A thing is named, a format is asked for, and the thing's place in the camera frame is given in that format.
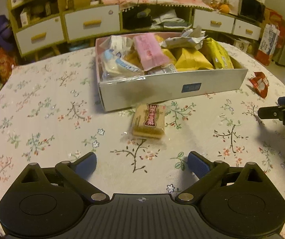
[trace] red label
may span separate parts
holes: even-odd
[[[144,125],[147,127],[155,127],[156,126],[156,110],[158,105],[156,104],[147,104],[148,107],[148,116]]]

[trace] purple object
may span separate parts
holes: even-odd
[[[12,35],[9,24],[10,22],[6,16],[0,15],[0,46],[7,52],[14,50],[14,45],[6,41]]]

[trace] red snack bag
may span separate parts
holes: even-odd
[[[262,72],[255,72],[255,77],[249,79],[253,84],[253,87],[257,91],[257,93],[265,99],[267,96],[267,88],[269,86],[269,81],[266,76]]]

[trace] floral tablecloth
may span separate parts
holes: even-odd
[[[29,162],[53,167],[90,151],[97,155],[90,182],[110,196],[176,194],[197,180],[186,164],[191,150],[231,166],[258,163],[285,199],[285,126],[257,116],[285,96],[285,86],[250,56],[223,46],[249,69],[241,89],[167,101],[163,144],[124,138],[134,109],[103,112],[94,48],[15,69],[0,91],[0,199]],[[254,71],[268,77],[266,99],[248,81]]]

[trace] pink snack package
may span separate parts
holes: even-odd
[[[144,71],[170,63],[169,57],[164,55],[154,34],[146,33],[134,37],[135,49],[140,57]]]

